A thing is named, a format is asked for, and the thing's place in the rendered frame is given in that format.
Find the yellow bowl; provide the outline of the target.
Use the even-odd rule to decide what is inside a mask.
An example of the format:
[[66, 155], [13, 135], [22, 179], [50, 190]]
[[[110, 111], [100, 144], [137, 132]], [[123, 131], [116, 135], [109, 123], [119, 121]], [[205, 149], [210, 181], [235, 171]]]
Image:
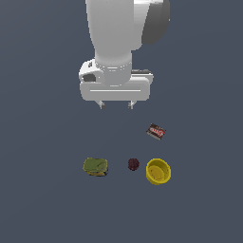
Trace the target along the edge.
[[154, 185], [164, 184], [171, 178], [171, 168], [163, 159], [151, 159], [146, 165], [146, 178]]

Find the brown red snack box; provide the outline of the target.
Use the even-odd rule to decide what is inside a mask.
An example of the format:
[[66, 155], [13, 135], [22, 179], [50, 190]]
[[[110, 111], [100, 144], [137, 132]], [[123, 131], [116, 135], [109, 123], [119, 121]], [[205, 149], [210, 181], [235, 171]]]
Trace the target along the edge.
[[146, 131], [146, 134], [156, 140], [161, 140], [165, 132], [166, 130], [162, 127], [151, 123], [148, 130]]

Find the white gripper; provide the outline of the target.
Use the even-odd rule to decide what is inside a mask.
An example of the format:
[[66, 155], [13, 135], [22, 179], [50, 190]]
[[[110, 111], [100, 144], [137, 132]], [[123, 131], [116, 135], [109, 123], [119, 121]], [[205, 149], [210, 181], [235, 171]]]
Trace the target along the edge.
[[150, 84], [154, 75], [148, 69], [131, 70], [130, 80], [123, 84], [105, 84], [103, 70], [94, 59], [86, 61], [80, 68], [80, 90], [86, 101], [99, 102], [100, 109], [105, 109], [102, 101], [131, 101], [128, 109], [133, 109], [133, 102], [146, 101], [150, 96]]

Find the dark red round fruit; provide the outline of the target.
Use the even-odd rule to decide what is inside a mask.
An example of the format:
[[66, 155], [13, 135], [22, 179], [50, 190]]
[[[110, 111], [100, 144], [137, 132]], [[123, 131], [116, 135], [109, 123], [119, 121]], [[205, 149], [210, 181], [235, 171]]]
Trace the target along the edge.
[[140, 163], [137, 159], [130, 159], [128, 161], [128, 168], [132, 171], [136, 171], [140, 167]]

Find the green flat can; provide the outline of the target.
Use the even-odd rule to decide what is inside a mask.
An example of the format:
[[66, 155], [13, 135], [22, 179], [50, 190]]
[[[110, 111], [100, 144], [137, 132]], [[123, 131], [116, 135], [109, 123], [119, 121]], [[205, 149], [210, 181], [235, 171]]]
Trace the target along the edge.
[[84, 161], [83, 170], [90, 176], [105, 177], [108, 174], [107, 160], [87, 158]]

